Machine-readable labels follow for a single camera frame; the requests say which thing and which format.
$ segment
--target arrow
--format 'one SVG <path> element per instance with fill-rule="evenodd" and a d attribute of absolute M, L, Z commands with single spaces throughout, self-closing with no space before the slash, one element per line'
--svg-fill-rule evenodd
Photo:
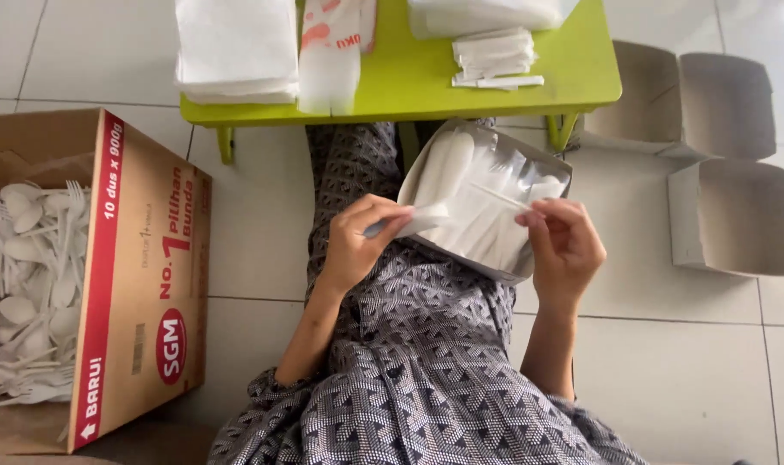
<path fill-rule="evenodd" d="M 87 440 L 87 438 L 89 438 L 90 435 L 93 434 L 95 430 L 96 430 L 96 425 L 91 423 L 90 425 L 85 426 L 82 432 L 79 433 L 79 435 L 85 438 L 85 440 Z"/>

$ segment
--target hand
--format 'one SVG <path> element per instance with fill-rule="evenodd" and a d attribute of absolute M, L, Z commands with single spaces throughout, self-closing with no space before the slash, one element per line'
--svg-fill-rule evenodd
<path fill-rule="evenodd" d="M 386 246 L 412 220 L 412 207 L 398 205 L 388 198 L 366 195 L 332 218 L 326 263 L 318 282 L 325 282 L 345 294 L 361 282 Z M 386 227 L 374 238 L 363 232 L 378 221 Z"/>
<path fill-rule="evenodd" d="M 539 311 L 550 309 L 575 317 L 607 252 L 582 204 L 556 198 L 538 200 L 531 208 L 516 216 L 515 222 L 529 228 Z"/>

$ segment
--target sleeve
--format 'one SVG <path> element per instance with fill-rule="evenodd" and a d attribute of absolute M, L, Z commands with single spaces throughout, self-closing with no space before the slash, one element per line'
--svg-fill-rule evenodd
<path fill-rule="evenodd" d="M 593 417 L 590 412 L 559 396 L 547 396 L 552 405 L 558 408 L 578 428 L 587 440 L 587 443 L 607 463 L 619 465 L 647 465 L 633 449 L 622 442 L 612 429 Z"/>
<path fill-rule="evenodd" d="M 294 439 L 287 431 L 300 420 L 319 382 L 318 375 L 282 386 L 274 380 L 276 368 L 266 370 L 248 385 L 249 407 L 220 428 L 208 455 L 210 465 L 258 462 L 270 463 L 286 441 Z"/>

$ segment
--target tile floor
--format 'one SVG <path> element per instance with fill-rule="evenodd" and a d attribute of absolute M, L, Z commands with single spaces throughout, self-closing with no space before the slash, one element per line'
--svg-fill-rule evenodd
<path fill-rule="evenodd" d="M 771 74 L 784 166 L 784 0 L 605 0 L 614 37 L 727 52 Z M 238 163 L 182 121 L 172 81 L 173 7 L 143 0 L 0 2 L 0 112 L 104 105 L 215 176 L 208 380 L 165 408 L 218 425 L 247 380 L 276 363 L 302 312 L 312 187 L 302 127 L 238 132 Z M 501 118 L 543 143 L 539 118 Z M 581 401 L 654 462 L 784 464 L 784 279 L 671 265 L 665 176 L 681 162 L 599 150 L 568 155 L 572 197 L 609 252 L 585 297 Z M 510 356 L 536 301 L 521 285 Z"/>

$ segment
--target person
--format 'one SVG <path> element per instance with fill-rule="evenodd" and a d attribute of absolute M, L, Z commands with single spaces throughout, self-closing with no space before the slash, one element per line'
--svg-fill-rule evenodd
<path fill-rule="evenodd" d="M 539 301 L 516 371 L 514 288 L 393 240 L 412 211 L 392 200 L 395 125 L 307 136 L 316 203 L 306 307 L 209 463 L 644 463 L 575 403 L 576 313 L 605 258 L 582 205 L 542 200 L 516 217 L 529 229 Z M 364 237 L 379 220 L 383 230 Z"/>

